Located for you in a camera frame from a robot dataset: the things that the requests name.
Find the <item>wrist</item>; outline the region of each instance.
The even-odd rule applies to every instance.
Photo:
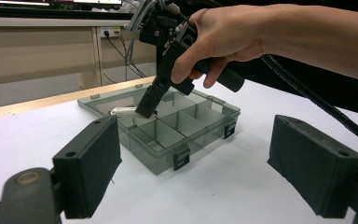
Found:
[[[299,7],[282,4],[263,8],[264,19],[259,25],[259,43],[263,53],[284,55],[296,44],[293,39],[298,34],[298,27],[294,15]]]

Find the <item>transparent plastic box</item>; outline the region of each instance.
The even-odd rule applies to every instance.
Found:
[[[135,107],[148,85],[92,95],[78,104],[98,117],[110,116],[115,107]],[[193,90],[184,95],[175,89],[162,97],[153,119],[118,118],[120,143],[153,174],[190,161],[190,155],[218,138],[235,132],[240,109],[211,95]]]

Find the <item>screw hole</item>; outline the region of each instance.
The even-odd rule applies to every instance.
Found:
[[[75,152],[68,152],[68,153],[65,154],[65,156],[66,157],[73,157],[73,156],[75,156],[75,154],[76,154]]]

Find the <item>table surface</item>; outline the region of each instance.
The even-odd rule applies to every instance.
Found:
[[[17,172],[50,169],[51,158],[97,119],[77,105],[77,98],[150,80],[0,108],[0,195],[5,181]],[[197,90],[241,109],[234,135],[192,155],[182,169],[161,175],[153,175],[122,147],[123,162],[94,216],[62,216],[63,223],[352,223],[351,209],[345,219],[315,216],[267,159],[277,114],[302,119],[356,151],[357,137],[302,97],[251,81],[237,93],[218,84],[208,90],[200,81],[195,84]],[[341,111],[358,123],[358,114]]]

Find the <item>black bracket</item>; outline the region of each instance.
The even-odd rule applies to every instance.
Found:
[[[358,153],[308,123],[276,116],[268,163],[300,193],[316,215],[358,223]]]
[[[116,117],[93,121],[53,157],[54,168],[13,175],[0,202],[0,223],[61,223],[92,217],[121,163]]]

